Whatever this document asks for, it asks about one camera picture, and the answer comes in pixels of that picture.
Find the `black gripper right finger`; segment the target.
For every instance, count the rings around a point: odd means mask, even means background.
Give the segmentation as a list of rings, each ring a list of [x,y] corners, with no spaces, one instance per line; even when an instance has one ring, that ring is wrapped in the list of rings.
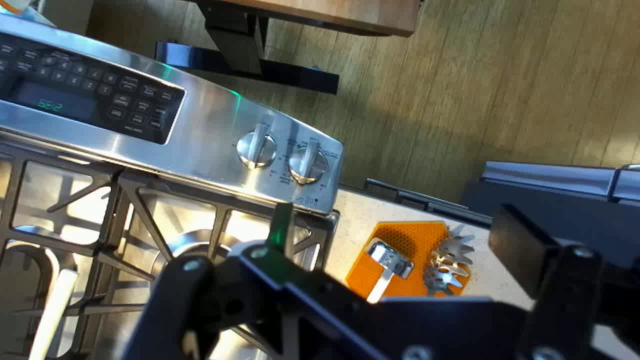
[[[517,355],[525,360],[588,360],[603,258],[586,247],[557,244],[511,204],[491,219],[488,247],[533,301]]]

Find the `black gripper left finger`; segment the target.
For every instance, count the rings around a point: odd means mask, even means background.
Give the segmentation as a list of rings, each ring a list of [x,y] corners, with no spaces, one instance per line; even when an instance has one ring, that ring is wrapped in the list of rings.
[[[314,360],[314,329],[262,269],[286,258],[294,208],[277,204],[267,239],[214,267],[205,256],[181,256],[159,275],[125,344],[124,360],[201,360],[220,334],[246,325],[255,340],[280,360]]]

